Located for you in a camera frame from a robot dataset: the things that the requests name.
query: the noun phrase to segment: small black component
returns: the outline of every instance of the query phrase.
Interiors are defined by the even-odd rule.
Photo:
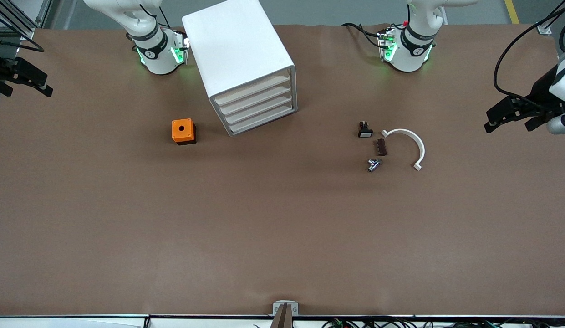
[[[357,134],[360,138],[369,138],[373,135],[373,130],[369,129],[366,121],[359,122],[359,133]]]
[[[376,141],[376,146],[377,146],[377,155],[378,156],[386,156],[388,154],[385,139],[378,139]]]

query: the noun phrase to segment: metal frame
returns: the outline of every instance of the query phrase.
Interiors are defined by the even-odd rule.
[[[37,13],[37,17],[35,19],[37,27],[45,27],[47,13],[50,12],[52,4],[53,0],[43,0],[43,2],[41,3],[41,8],[39,9],[39,13]]]
[[[240,320],[270,320],[271,315],[146,315],[146,314],[125,314],[125,315],[5,315],[0,319],[17,318],[142,318],[142,319],[240,319]],[[297,315],[292,319],[295,321],[321,321],[329,319],[342,319],[351,321],[375,320],[400,318],[411,322],[470,322],[487,320],[491,323],[502,323],[507,319],[530,319],[544,322],[553,326],[564,326],[565,316],[556,315]]]
[[[0,0],[0,15],[30,39],[33,36],[33,29],[38,27],[35,21],[27,17],[11,0]],[[0,27],[0,31],[12,32],[7,27]]]

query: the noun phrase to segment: yellow floor line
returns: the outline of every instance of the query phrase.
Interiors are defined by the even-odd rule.
[[[507,11],[509,12],[509,17],[511,18],[512,24],[519,24],[519,17],[517,17],[517,12],[515,11],[515,6],[513,6],[513,0],[505,0],[505,6],[507,6]]]

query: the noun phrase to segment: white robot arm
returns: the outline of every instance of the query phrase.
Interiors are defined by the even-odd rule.
[[[182,32],[162,29],[146,12],[161,6],[162,0],[84,0],[90,8],[114,19],[137,45],[143,65],[152,73],[173,72],[187,60],[189,41]]]
[[[444,19],[440,7],[473,5],[478,0],[405,0],[410,18],[405,27],[390,28],[380,36],[382,59],[402,72],[418,70],[428,60],[434,37]]]

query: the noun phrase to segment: green led light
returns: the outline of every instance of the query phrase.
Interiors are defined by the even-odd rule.
[[[143,55],[141,54],[141,50],[137,48],[137,54],[141,58],[141,64],[145,65],[145,60],[143,59]]]
[[[424,57],[424,62],[426,60],[428,60],[428,56],[430,56],[430,50],[432,50],[432,45],[430,45],[430,47],[428,48],[428,50],[426,50],[426,57]]]
[[[394,43],[392,43],[392,46],[388,50],[386,50],[386,60],[387,61],[392,60],[393,54],[395,54],[396,50],[397,50],[397,43],[394,42]]]
[[[178,64],[181,64],[183,62],[183,52],[181,50],[179,50],[178,48],[171,48],[171,52],[175,58],[175,62],[177,62]]]

